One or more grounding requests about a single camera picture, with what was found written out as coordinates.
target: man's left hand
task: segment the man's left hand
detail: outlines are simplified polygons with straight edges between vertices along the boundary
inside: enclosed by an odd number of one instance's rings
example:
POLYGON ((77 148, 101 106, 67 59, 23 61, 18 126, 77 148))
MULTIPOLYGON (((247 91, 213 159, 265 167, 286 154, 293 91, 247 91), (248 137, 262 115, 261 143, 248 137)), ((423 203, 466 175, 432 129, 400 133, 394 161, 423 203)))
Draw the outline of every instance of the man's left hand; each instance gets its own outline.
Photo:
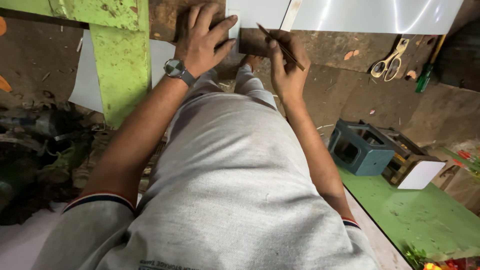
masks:
POLYGON ((219 5, 215 3, 191 7, 187 30, 175 49, 175 59, 181 59, 195 78, 220 63, 236 42, 234 38, 229 39, 215 51, 215 45, 221 40, 223 34, 238 20, 236 15, 230 16, 209 30, 213 15, 218 12, 218 8, 219 5))

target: blue plastic stool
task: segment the blue plastic stool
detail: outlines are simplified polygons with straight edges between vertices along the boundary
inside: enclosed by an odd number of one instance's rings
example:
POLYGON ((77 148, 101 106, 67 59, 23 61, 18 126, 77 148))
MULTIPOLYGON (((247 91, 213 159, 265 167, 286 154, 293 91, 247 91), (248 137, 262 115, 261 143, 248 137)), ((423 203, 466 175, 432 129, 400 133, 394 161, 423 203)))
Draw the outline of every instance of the blue plastic stool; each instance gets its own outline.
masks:
POLYGON ((339 119, 330 137, 328 151, 335 163, 357 176, 380 175, 395 151, 388 139, 370 124, 339 119))

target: striped sleeve cuff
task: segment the striped sleeve cuff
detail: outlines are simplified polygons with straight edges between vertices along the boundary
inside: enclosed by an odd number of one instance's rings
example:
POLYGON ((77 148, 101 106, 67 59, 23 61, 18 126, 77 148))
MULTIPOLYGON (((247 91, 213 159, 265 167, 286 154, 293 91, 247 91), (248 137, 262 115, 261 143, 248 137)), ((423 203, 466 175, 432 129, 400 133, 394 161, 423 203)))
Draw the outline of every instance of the striped sleeve cuff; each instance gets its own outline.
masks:
POLYGON ((133 207, 132 203, 127 199, 125 199, 122 195, 117 194, 115 192, 100 191, 100 192, 87 193, 81 197, 76 198, 63 209, 62 214, 76 206, 89 203, 89 202, 96 202, 96 201, 117 202, 125 205, 132 211, 132 213, 135 213, 135 208, 133 207))
POLYGON ((353 219, 342 217, 342 221, 343 221, 343 225, 345 226, 352 226, 360 229, 360 226, 358 225, 358 223, 356 223, 355 220, 353 219))

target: watch strap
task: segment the watch strap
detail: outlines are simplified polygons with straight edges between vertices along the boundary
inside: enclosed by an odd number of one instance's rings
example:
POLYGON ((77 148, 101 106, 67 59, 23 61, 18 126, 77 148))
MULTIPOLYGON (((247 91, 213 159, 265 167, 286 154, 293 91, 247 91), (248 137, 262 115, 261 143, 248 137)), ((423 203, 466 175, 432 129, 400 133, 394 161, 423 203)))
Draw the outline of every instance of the watch strap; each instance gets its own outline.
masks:
POLYGON ((188 87, 191 87, 193 83, 195 82, 195 78, 188 72, 187 69, 185 69, 185 72, 180 76, 180 79, 182 79, 188 87))

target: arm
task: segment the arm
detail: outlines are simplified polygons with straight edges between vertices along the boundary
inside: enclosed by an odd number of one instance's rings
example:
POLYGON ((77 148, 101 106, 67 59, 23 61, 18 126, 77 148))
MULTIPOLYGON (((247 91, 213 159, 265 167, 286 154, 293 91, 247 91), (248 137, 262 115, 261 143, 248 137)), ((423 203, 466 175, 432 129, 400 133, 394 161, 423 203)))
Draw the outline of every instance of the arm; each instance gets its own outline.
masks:
MULTIPOLYGON (((177 43, 175 59, 182 59, 195 78, 216 66, 235 44, 235 39, 231 39, 214 51, 223 34, 237 22, 237 17, 231 16, 209 30, 218 7, 217 4, 192 7, 186 35, 177 43)), ((122 123, 81 196, 110 191, 135 206, 142 172, 187 90, 181 79, 164 76, 122 123)))
POLYGON ((305 153, 312 182, 318 193, 333 209, 342 217, 353 219, 336 165, 313 125, 303 101, 303 86, 310 67, 307 53, 300 40, 289 32, 272 30, 270 34, 276 38, 269 43, 272 85, 284 105, 290 126, 305 153), (304 71, 292 62, 287 61, 287 64, 283 65, 283 53, 277 40, 306 67, 304 71))

